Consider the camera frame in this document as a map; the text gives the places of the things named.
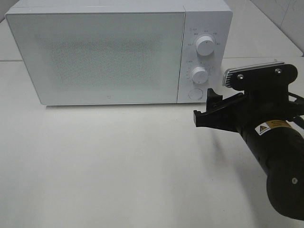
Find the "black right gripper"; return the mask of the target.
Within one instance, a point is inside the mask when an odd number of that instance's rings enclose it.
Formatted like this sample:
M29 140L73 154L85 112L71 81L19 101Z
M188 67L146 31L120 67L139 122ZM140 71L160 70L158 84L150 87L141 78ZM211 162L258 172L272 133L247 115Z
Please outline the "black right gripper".
M206 111L193 111L196 127L238 133L294 132L290 122L298 116L298 103L289 100L289 85L296 80L294 65L282 64L233 73L228 98L207 90Z

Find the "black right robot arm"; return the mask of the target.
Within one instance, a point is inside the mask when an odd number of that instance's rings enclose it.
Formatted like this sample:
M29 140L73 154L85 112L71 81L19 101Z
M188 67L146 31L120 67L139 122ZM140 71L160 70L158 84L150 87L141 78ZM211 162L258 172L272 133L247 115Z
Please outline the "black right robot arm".
M194 111L196 127L239 133L266 173L266 192L281 215L304 218L304 99L289 92L298 76L283 62L230 68L223 84L237 91L223 98L207 91L206 111Z

